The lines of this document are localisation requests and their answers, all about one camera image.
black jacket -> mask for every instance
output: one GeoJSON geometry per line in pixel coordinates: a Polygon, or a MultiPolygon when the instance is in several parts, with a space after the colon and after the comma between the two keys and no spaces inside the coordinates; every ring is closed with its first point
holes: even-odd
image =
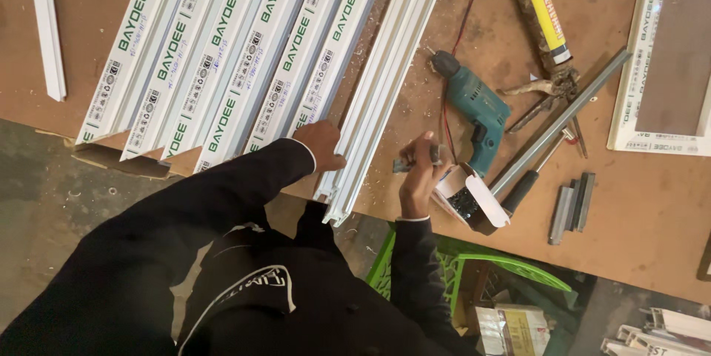
{"type": "Polygon", "coordinates": [[[397,225],[391,302],[342,258],[271,230],[262,246],[230,245],[313,170],[281,139],[104,222],[0,335],[0,355],[474,355],[451,326],[429,220],[397,225]],[[213,240],[176,346],[169,287],[213,240]]]}

concrete floor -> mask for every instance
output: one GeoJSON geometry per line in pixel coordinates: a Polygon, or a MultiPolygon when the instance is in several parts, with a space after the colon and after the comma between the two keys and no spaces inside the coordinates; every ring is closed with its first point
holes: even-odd
{"type": "MultiPolygon", "coordinates": [[[[105,170],[71,157],[62,138],[0,120],[0,331],[37,297],[76,248],[106,219],[179,178],[148,179],[105,170]]],[[[275,228],[292,236],[305,200],[281,194],[267,205],[275,228]]],[[[367,276],[387,224],[353,215],[334,229],[353,273],[367,276]]],[[[199,269],[174,287],[173,334],[199,269]]]]}

wooden workbench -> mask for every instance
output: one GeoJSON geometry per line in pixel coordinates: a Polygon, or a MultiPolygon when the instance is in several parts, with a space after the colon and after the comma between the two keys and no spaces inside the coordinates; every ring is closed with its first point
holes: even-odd
{"type": "MultiPolygon", "coordinates": [[[[0,2],[0,117],[67,137],[76,136],[94,92],[111,42],[128,0],[56,0],[67,77],[67,101],[46,96],[32,0],[0,2]]],[[[438,0],[421,44],[450,50],[467,0],[438,0]]],[[[627,36],[635,0],[554,0],[574,55],[588,81],[627,36]]],[[[368,54],[387,0],[378,0],[361,37],[329,116],[338,122],[358,71],[368,54]]],[[[524,84],[530,74],[541,77],[528,33],[515,0],[475,0],[458,59],[491,88],[524,84]]],[[[395,219],[401,175],[390,173],[397,150],[422,131],[440,132],[443,81],[418,52],[400,91],[380,146],[370,166],[355,210],[395,219]]],[[[605,148],[617,94],[619,74],[602,88],[595,102],[580,113],[590,159],[578,147],[564,146],[541,172],[535,189],[518,208],[513,224],[492,236],[472,232],[440,208],[432,207],[436,232],[491,246],[532,259],[622,281],[673,296],[711,303],[711,283],[697,281],[695,272],[711,229],[711,163],[705,158],[612,152],[605,148]],[[557,188],[582,171],[597,174],[590,215],[584,233],[565,233],[560,246],[547,244],[557,188]]],[[[504,97],[514,122],[539,95],[504,97]]],[[[512,159],[544,124],[542,115],[515,135],[506,135],[487,181],[512,159]]],[[[456,112],[449,114],[460,159],[468,160],[472,128],[456,112]]],[[[104,141],[121,148],[126,135],[104,141]]],[[[199,151],[172,160],[173,171],[192,170],[199,151]]],[[[310,197],[315,177],[285,192],[310,197]]]]}

electrical cable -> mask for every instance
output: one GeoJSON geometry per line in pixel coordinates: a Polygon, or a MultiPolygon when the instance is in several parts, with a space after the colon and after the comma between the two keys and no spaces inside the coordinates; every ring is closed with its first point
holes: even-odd
{"type": "MultiPolygon", "coordinates": [[[[467,18],[469,17],[469,12],[471,11],[471,6],[474,0],[469,0],[467,5],[467,10],[464,12],[464,17],[461,20],[461,26],[459,27],[459,34],[457,35],[457,42],[454,43],[454,48],[452,48],[452,56],[457,55],[457,47],[461,42],[461,38],[464,36],[464,28],[467,26],[467,18]]],[[[451,150],[451,154],[454,155],[454,162],[457,162],[457,153],[454,151],[454,143],[451,140],[451,132],[449,131],[449,122],[447,121],[447,82],[444,83],[444,93],[442,95],[442,120],[444,122],[444,133],[447,136],[447,144],[451,150]]]]}

tool handle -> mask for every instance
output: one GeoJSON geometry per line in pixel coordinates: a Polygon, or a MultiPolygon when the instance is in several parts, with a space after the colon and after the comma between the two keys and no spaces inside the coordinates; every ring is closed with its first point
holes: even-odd
{"type": "Polygon", "coordinates": [[[523,177],[513,186],[511,192],[506,196],[506,198],[501,203],[501,207],[512,216],[516,211],[518,204],[521,203],[523,198],[526,197],[528,191],[533,187],[535,181],[538,179],[538,172],[529,170],[523,177]]]}

